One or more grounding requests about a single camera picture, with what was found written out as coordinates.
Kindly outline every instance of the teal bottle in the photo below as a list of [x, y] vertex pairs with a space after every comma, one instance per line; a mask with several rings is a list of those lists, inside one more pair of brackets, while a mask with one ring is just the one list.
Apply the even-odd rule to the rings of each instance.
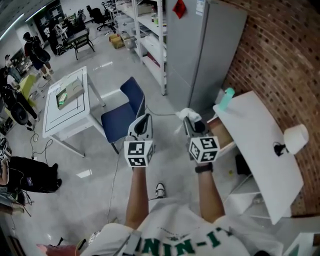
[[232, 97], [235, 95], [235, 90], [233, 88], [228, 88], [224, 91], [224, 96], [222, 97], [221, 102], [219, 103], [219, 109], [224, 111], [229, 102], [231, 101]]

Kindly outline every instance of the blue chair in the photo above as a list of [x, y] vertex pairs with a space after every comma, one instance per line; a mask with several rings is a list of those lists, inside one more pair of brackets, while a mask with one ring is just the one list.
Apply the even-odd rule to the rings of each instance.
[[101, 116], [106, 139], [117, 154], [119, 151], [115, 142], [127, 136], [131, 123], [145, 114], [145, 95], [133, 77], [121, 85], [120, 90], [128, 97], [129, 102]]

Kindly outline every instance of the tiled floor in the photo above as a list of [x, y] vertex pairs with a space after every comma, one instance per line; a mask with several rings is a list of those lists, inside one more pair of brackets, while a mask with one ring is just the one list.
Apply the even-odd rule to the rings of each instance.
[[[55, 71], [54, 80], [64, 75], [87, 66], [88, 73], [93, 83], [102, 95], [107, 106], [101, 109], [94, 94], [91, 93], [91, 103], [97, 105], [96, 117], [100, 113], [111, 110], [126, 100], [108, 96], [113, 90], [119, 89], [129, 77], [133, 76], [144, 91], [146, 104], [149, 108], [160, 114], [174, 113], [166, 97], [160, 93], [160, 87], [149, 70], [140, 64], [140, 60], [125, 48], [114, 49], [108, 37], [98, 35], [91, 29], [90, 37], [94, 44], [95, 52], [88, 46], [79, 50], [76, 60], [71, 49], [62, 56], [53, 57], [51, 65]], [[42, 137], [43, 112], [45, 99], [39, 97], [37, 104], [42, 113], [40, 122], [36, 124], [35, 132], [39, 139], [34, 143], [34, 150], [41, 152], [48, 139]], [[198, 201], [198, 181], [194, 173], [194, 163], [188, 159], [186, 150], [186, 137], [181, 130], [175, 130], [181, 125], [176, 116], [153, 116], [154, 141], [156, 154], [150, 167], [147, 169], [147, 187], [149, 198], [155, 193], [155, 186], [163, 182], [170, 197], [178, 197], [190, 203]], [[33, 132], [24, 126], [16, 125], [7, 135], [14, 156], [30, 158], [32, 149], [30, 139]], [[1, 216], [2, 228], [14, 234], [28, 256], [41, 256], [36, 244], [58, 243], [60, 237], [69, 243], [77, 243], [80, 239], [90, 236], [107, 223], [107, 212], [115, 175], [117, 155], [106, 139], [93, 127], [69, 138], [68, 143], [85, 152], [82, 158], [71, 151], [53, 143], [46, 151], [48, 164], [59, 164], [58, 173], [63, 180], [61, 188], [52, 194], [32, 193], [29, 195], [34, 201], [26, 213], [13, 216], [15, 230], [11, 218]], [[214, 177], [223, 198], [228, 195], [238, 179], [235, 174], [233, 152], [219, 158], [215, 162]], [[38, 160], [45, 162], [45, 155], [38, 155]], [[80, 178], [77, 174], [90, 170], [92, 175]], [[132, 170], [127, 166], [123, 153], [120, 154], [118, 170], [114, 182], [112, 205], [109, 220], [118, 218], [124, 222], [126, 204], [129, 198]]]

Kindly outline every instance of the backpack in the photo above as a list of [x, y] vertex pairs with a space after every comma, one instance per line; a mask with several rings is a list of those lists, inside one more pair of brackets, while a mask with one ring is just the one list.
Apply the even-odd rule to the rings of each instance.
[[62, 45], [62, 44], [58, 44], [56, 46], [56, 53], [60, 56], [62, 54], [64, 54], [67, 51], [67, 49]]
[[27, 43], [31, 44], [32, 55], [34, 55], [42, 63], [47, 63], [50, 61], [50, 54], [41, 48], [39, 40], [36, 37], [32, 37]]

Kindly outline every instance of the tall gray cabinet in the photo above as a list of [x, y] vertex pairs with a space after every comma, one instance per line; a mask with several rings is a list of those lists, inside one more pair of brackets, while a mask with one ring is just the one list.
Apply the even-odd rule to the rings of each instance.
[[167, 97], [179, 111], [213, 106], [227, 75], [247, 13], [217, 0], [183, 0], [181, 19], [166, 0]]

